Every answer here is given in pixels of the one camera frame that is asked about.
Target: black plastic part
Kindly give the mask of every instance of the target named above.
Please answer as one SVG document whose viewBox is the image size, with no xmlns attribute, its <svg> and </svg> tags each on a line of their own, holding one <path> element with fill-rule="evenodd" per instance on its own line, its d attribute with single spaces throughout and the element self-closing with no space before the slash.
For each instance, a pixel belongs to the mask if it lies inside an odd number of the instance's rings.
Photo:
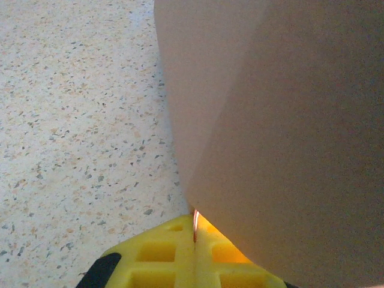
<svg viewBox="0 0 384 288">
<path fill-rule="evenodd" d="M 289 284 L 287 282 L 284 282 L 284 283 L 286 284 L 287 288 L 299 288 L 299 287 L 296 287 L 296 286 Z"/>
<path fill-rule="evenodd" d="M 97 259 L 76 288 L 105 288 L 120 259 L 119 253 Z"/>
</svg>

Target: cardboard box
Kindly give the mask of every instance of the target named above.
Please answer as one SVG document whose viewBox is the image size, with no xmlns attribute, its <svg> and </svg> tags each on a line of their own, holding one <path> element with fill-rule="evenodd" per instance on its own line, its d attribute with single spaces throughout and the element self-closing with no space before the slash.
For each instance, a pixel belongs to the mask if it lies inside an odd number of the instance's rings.
<svg viewBox="0 0 384 288">
<path fill-rule="evenodd" d="M 187 198 L 297 286 L 384 283 L 382 12 L 155 0 Z"/>
</svg>

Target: terrazzo floor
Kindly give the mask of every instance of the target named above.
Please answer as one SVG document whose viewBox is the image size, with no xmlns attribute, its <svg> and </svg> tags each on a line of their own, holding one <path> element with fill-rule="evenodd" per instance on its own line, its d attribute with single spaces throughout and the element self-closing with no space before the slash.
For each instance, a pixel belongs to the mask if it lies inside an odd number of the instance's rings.
<svg viewBox="0 0 384 288">
<path fill-rule="evenodd" d="M 188 212 L 153 1 L 0 1 L 0 287 L 75 287 Z"/>
</svg>

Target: yellow plastic object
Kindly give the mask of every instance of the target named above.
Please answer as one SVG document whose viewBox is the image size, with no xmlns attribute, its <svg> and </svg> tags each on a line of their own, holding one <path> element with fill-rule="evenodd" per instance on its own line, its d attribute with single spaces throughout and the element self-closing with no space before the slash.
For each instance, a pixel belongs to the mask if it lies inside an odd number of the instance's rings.
<svg viewBox="0 0 384 288">
<path fill-rule="evenodd" d="M 196 243 L 193 217 L 185 215 L 112 247 L 102 257 L 117 253 L 121 258 L 105 288 L 286 288 L 201 215 Z M 78 287 L 104 287 L 87 283 L 86 277 Z"/>
</svg>

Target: beige cardboard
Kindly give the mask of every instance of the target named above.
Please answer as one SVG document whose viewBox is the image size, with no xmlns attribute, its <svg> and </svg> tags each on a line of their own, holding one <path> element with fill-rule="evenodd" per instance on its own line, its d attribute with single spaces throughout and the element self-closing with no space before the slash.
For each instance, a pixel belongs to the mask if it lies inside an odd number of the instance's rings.
<svg viewBox="0 0 384 288">
<path fill-rule="evenodd" d="M 298 286 L 384 283 L 382 12 L 155 1 L 188 200 Z"/>
</svg>

